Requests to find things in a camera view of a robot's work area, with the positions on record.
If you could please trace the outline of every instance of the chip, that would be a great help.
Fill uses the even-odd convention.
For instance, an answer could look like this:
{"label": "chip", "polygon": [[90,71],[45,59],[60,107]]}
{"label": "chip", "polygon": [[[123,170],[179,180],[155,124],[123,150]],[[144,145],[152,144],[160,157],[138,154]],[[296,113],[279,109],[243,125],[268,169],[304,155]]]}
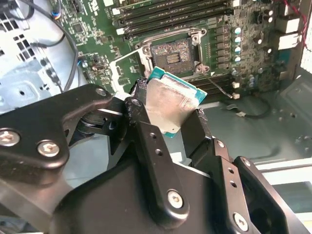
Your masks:
{"label": "chip", "polygon": [[82,28],[81,23],[74,24],[73,29],[76,33],[82,33],[83,32],[83,28]]}
{"label": "chip", "polygon": [[151,47],[155,66],[172,74],[194,70],[191,39],[181,39]]}

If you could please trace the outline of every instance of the cable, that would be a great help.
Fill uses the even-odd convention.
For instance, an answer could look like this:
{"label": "cable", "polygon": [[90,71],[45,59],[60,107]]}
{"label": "cable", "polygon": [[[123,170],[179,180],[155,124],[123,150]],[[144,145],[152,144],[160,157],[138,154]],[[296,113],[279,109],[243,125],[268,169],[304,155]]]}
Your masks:
{"label": "cable", "polygon": [[211,82],[211,84],[213,84],[215,87],[217,87],[224,95],[228,96],[229,98],[233,98],[233,96],[231,94],[228,94],[227,92],[225,92],[219,85],[217,85],[215,82],[213,82],[209,77],[207,77],[207,80],[209,80]]}
{"label": "cable", "polygon": [[262,103],[264,103],[267,106],[267,109],[259,115],[249,115],[246,114],[245,112],[241,111],[235,104],[231,104],[227,101],[222,101],[224,104],[227,105],[226,109],[227,110],[231,110],[231,111],[235,111],[236,115],[239,117],[245,117],[245,118],[252,118],[252,119],[260,119],[260,118],[264,118],[266,117],[269,113],[271,113],[271,105],[270,103],[265,100],[264,98],[260,97],[259,95],[254,95],[254,97],[258,98]]}
{"label": "cable", "polygon": [[78,85],[77,85],[77,87],[80,87],[80,85],[81,85],[81,74],[80,74],[80,70],[79,70],[79,65],[81,64],[81,60],[79,60],[78,61],[78,63],[77,63],[77,72],[78,72]]}
{"label": "cable", "polygon": [[65,34],[63,34],[62,37],[57,42],[54,42],[50,45],[47,45],[47,44],[44,44],[41,42],[32,42],[32,43],[30,43],[30,45],[34,46],[34,47],[48,48],[48,47],[53,47],[53,46],[60,44],[64,39],[65,39]]}
{"label": "cable", "polygon": [[35,9],[33,7],[31,7],[30,5],[28,5],[28,14],[25,18],[20,18],[20,17],[17,17],[15,15],[12,15],[11,12],[9,12],[9,11],[7,11],[5,13],[10,18],[23,21],[23,20],[29,20],[34,15]]}
{"label": "cable", "polygon": [[64,93],[64,90],[62,89],[62,86],[61,86],[59,83],[57,83],[56,85],[57,85],[57,87],[59,88],[60,93],[61,93],[61,94]]}
{"label": "cable", "polygon": [[44,16],[46,16],[48,19],[50,19],[54,24],[56,24],[56,26],[64,33],[64,35],[66,36],[72,50],[74,51],[74,61],[73,61],[73,65],[68,77],[68,80],[66,82],[66,85],[64,87],[64,92],[68,91],[70,86],[73,83],[74,77],[75,77],[75,73],[76,73],[76,69],[77,69],[77,62],[78,62],[78,48],[74,42],[74,40],[72,39],[71,35],[62,27],[62,25],[57,22],[56,20],[54,20],[52,18],[52,16],[46,12],[45,10],[43,10],[41,7],[37,6],[36,4],[29,2],[27,0],[20,0],[21,2],[33,7],[35,10],[39,11],[41,14],[43,14]]}

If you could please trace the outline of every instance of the capacitor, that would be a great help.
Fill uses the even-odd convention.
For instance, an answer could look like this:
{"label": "capacitor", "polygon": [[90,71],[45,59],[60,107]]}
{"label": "capacitor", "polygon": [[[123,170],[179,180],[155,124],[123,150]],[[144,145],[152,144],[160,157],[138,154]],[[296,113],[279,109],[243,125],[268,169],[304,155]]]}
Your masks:
{"label": "capacitor", "polygon": [[81,63],[83,68],[87,68],[88,67],[88,62],[87,61],[82,61]]}
{"label": "capacitor", "polygon": [[270,9],[267,9],[267,10],[264,10],[264,14],[266,14],[268,16],[272,16],[274,14],[274,11],[270,10]]}
{"label": "capacitor", "polygon": [[234,62],[240,62],[240,56],[234,56],[233,60]]}
{"label": "capacitor", "polygon": [[249,76],[249,83],[254,83],[254,76],[253,75]]}
{"label": "capacitor", "polygon": [[236,37],[233,40],[235,43],[240,43],[242,41],[241,37]]}
{"label": "capacitor", "polygon": [[259,38],[259,37],[254,38],[253,41],[254,41],[256,44],[258,44],[258,45],[261,45],[261,43],[262,43],[262,39]]}
{"label": "capacitor", "polygon": [[242,29],[240,27],[237,27],[233,30],[233,32],[236,34],[236,35],[239,35],[241,32],[242,32]]}
{"label": "capacitor", "polygon": [[237,77],[238,76],[238,71],[235,68],[233,68],[232,71],[231,71],[231,74],[232,74],[232,76]]}
{"label": "capacitor", "polygon": [[273,22],[273,17],[270,16],[264,16],[263,19],[268,22],[268,23],[272,23]]}
{"label": "capacitor", "polygon": [[260,67],[258,70],[257,70],[258,74],[262,74],[263,73],[263,68]]}
{"label": "capacitor", "polygon": [[255,86],[254,82],[250,82],[250,83],[249,83],[249,87],[250,87],[250,88],[254,88],[254,86]]}
{"label": "capacitor", "polygon": [[270,47],[263,47],[263,50],[267,53],[267,54],[270,54],[272,52],[272,49]]}
{"label": "capacitor", "polygon": [[238,53],[238,54],[241,52],[241,48],[239,46],[235,46],[233,50],[235,53]]}

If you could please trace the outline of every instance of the screw hole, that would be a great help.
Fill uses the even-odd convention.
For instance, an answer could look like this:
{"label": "screw hole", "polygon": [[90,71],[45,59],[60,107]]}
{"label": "screw hole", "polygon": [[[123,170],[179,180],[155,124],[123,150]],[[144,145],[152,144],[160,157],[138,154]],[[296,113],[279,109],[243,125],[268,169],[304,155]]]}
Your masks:
{"label": "screw hole", "polygon": [[155,150],[155,153],[158,155],[158,156],[162,156],[162,151],[160,149],[156,149]]}
{"label": "screw hole", "polygon": [[235,184],[235,182],[234,181],[230,181],[230,184],[234,187],[234,188],[237,188],[237,185]]}
{"label": "screw hole", "polygon": [[136,99],[132,99],[131,102],[136,106],[141,106],[141,103]]}
{"label": "screw hole", "polygon": [[112,121],[109,123],[108,129],[114,130],[117,127],[117,123],[115,121]]}
{"label": "screw hole", "polygon": [[97,94],[99,94],[99,95],[101,95],[101,96],[106,96],[106,93],[105,93],[105,91],[103,90],[103,89],[100,89],[100,88],[97,88],[96,89],[96,93]]}
{"label": "screw hole", "polygon": [[156,139],[155,133],[150,133],[150,137],[153,138],[153,139]]}
{"label": "screw hole", "polygon": [[229,172],[234,174],[234,171],[231,168],[228,168]]}

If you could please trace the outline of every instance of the connector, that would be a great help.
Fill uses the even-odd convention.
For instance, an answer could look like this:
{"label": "connector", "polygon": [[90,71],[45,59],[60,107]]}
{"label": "connector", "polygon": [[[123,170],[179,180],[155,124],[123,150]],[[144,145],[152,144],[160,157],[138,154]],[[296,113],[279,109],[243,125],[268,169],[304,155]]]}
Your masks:
{"label": "connector", "polygon": [[232,87],[233,87],[234,89],[238,89],[239,86],[240,86],[240,84],[239,84],[238,82],[232,82]]}
{"label": "connector", "polygon": [[234,100],[239,99],[240,98],[240,94],[232,93],[232,97],[233,97]]}
{"label": "connector", "polygon": [[273,47],[277,50],[294,48],[299,41],[298,33],[282,34],[275,32],[273,35]]}
{"label": "connector", "polygon": [[275,21],[275,28],[281,33],[294,33],[299,28],[299,17],[278,17]]}

